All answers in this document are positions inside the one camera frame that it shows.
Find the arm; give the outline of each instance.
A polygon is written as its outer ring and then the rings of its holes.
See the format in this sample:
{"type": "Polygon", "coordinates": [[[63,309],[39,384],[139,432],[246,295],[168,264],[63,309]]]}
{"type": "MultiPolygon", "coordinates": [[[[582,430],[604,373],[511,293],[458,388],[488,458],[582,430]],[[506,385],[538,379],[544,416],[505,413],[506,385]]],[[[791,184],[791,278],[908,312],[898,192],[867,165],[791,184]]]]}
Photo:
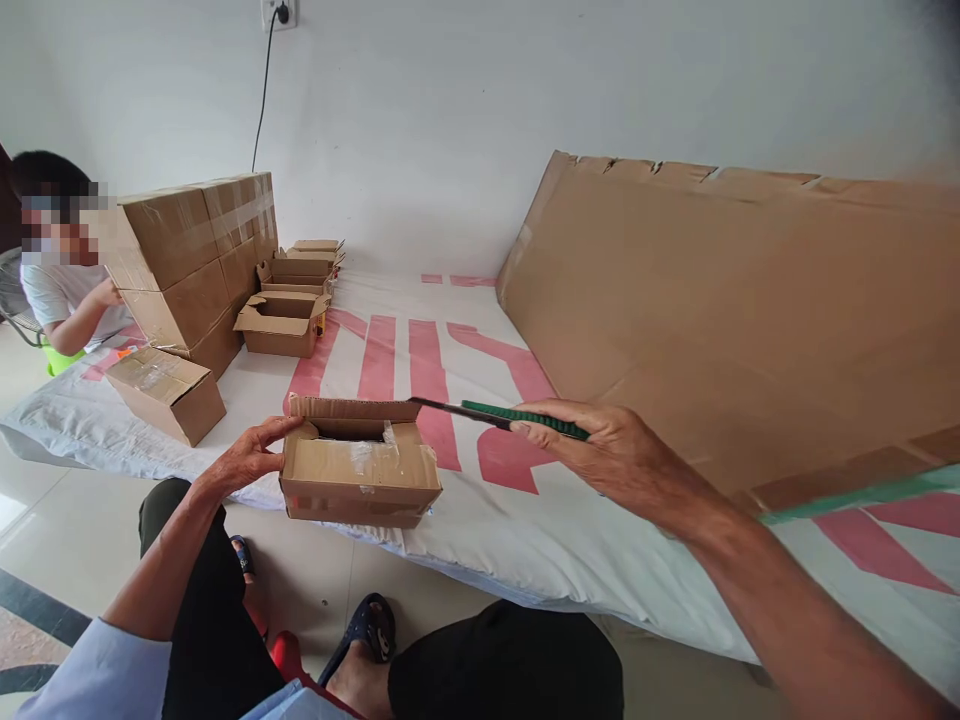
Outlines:
{"type": "Polygon", "coordinates": [[[231,493],[283,469],[283,454],[267,446],[303,422],[274,417],[250,428],[187,491],[127,584],[103,614],[104,622],[148,640],[169,640],[187,581],[217,509],[231,493]]]}
{"type": "Polygon", "coordinates": [[[798,716],[957,717],[817,585],[773,533],[721,496],[636,413],[562,400],[518,409],[591,433],[589,442],[580,442],[544,425],[511,425],[596,490],[687,545],[798,716]]]}
{"type": "Polygon", "coordinates": [[[277,417],[250,428],[197,478],[102,618],[18,718],[160,717],[169,641],[213,517],[232,492],[283,467],[267,446],[301,422],[277,417]]]}
{"type": "Polygon", "coordinates": [[[45,324],[43,331],[54,350],[72,357],[90,342],[107,308],[122,304],[123,298],[108,278],[91,290],[66,320],[45,324]]]}

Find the sandal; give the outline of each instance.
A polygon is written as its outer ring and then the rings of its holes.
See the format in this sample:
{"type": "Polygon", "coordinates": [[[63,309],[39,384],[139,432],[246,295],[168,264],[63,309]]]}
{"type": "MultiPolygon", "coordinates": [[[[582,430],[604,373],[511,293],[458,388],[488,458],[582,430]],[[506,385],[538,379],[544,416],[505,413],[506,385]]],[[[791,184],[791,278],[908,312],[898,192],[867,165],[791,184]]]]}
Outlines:
{"type": "Polygon", "coordinates": [[[247,573],[256,575],[257,571],[253,569],[253,553],[250,552],[250,548],[247,547],[247,541],[243,539],[243,535],[234,535],[230,538],[231,547],[234,542],[240,543],[240,549],[236,551],[237,559],[240,561],[240,571],[244,575],[247,573]]]}
{"type": "Polygon", "coordinates": [[[350,649],[350,643],[354,640],[362,640],[370,646],[373,652],[374,662],[383,664],[390,662],[397,651],[397,623],[393,617],[393,610],[389,603],[379,593],[370,593],[357,606],[353,617],[350,618],[350,624],[337,645],[330,662],[320,673],[320,679],[317,684],[325,688],[330,678],[340,667],[340,663],[347,656],[350,649]],[[379,605],[379,611],[374,610],[371,605],[379,605]]]}

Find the child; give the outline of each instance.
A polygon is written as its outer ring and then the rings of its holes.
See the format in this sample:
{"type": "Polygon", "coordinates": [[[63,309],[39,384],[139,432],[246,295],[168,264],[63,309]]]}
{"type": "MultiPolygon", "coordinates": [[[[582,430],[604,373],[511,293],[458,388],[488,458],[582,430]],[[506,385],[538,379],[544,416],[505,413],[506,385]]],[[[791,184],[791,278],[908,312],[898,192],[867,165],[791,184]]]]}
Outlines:
{"type": "Polygon", "coordinates": [[[30,307],[60,355],[90,352],[133,322],[99,264],[96,240],[80,224],[95,187],[72,162],[43,150],[17,155],[12,176],[23,208],[20,282],[30,307]]]}

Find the white t-shirt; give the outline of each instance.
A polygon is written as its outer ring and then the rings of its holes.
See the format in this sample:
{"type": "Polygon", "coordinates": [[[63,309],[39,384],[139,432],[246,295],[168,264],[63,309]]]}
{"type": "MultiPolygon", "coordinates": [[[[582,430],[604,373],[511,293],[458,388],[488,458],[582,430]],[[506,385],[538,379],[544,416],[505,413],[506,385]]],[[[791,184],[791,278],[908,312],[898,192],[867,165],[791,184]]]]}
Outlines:
{"type": "MultiPolygon", "coordinates": [[[[20,265],[20,284],[37,322],[63,322],[97,285],[110,277],[103,265],[20,265]]],[[[112,305],[100,318],[93,337],[84,348],[92,352],[100,343],[133,322],[126,305],[112,305]]]]}

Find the white mattress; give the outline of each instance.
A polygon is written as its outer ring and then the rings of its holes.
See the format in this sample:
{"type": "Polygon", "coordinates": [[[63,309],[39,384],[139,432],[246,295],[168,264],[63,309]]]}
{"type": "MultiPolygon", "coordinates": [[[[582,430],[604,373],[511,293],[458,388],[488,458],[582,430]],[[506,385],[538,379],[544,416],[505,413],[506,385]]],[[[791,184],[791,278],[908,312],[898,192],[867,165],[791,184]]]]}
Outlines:
{"type": "MultiPolygon", "coordinates": [[[[112,473],[193,480],[244,428],[281,413],[291,387],[327,397],[443,399],[445,380],[452,402],[501,406],[550,394],[491,281],[456,276],[343,272],[314,357],[241,351],[219,381],[227,416],[192,450],[130,414],[102,379],[115,356],[98,350],[0,419],[12,450],[112,473]]],[[[509,433],[426,410],[420,425],[441,467],[454,467],[454,458],[460,466],[441,470],[444,492],[432,514],[414,530],[335,526],[340,532],[523,605],[612,614],[756,661],[680,543],[509,433]],[[442,423],[452,423],[447,434],[442,423]]],[[[283,510],[275,476],[235,499],[283,510]]],[[[870,631],[960,702],[960,494],[881,507],[882,517],[846,510],[775,532],[870,631]]]]}

